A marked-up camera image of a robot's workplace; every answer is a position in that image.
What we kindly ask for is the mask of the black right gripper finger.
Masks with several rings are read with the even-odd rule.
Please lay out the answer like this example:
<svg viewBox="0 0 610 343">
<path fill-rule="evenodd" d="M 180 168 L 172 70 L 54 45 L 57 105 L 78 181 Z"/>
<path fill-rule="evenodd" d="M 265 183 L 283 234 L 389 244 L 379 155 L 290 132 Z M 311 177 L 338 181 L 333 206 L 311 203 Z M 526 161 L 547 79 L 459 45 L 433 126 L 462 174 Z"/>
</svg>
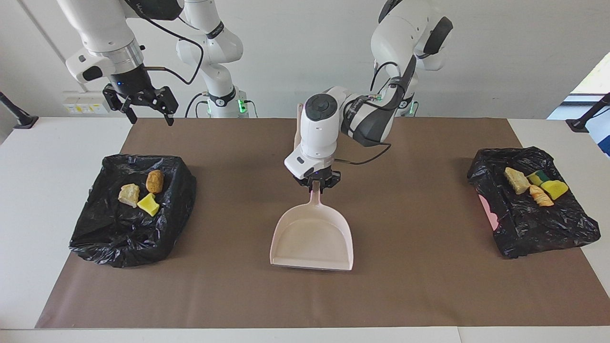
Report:
<svg viewBox="0 0 610 343">
<path fill-rule="evenodd" d="M 102 90 L 102 94 L 112 111 L 120 111 L 120 113 L 126 115 L 132 125 L 137 123 L 138 118 L 133 109 L 131 109 L 132 100 L 129 96 L 125 102 L 121 102 L 119 94 L 111 85 L 106 85 Z"/>
<path fill-rule="evenodd" d="M 168 126 L 173 126 L 173 116 L 177 112 L 179 103 L 177 102 L 177 99 L 175 98 L 170 87 L 164 86 L 160 89 L 154 89 L 152 92 L 152 98 L 150 100 L 150 107 L 155 111 L 159 111 L 159 113 L 164 116 Z"/>
</svg>

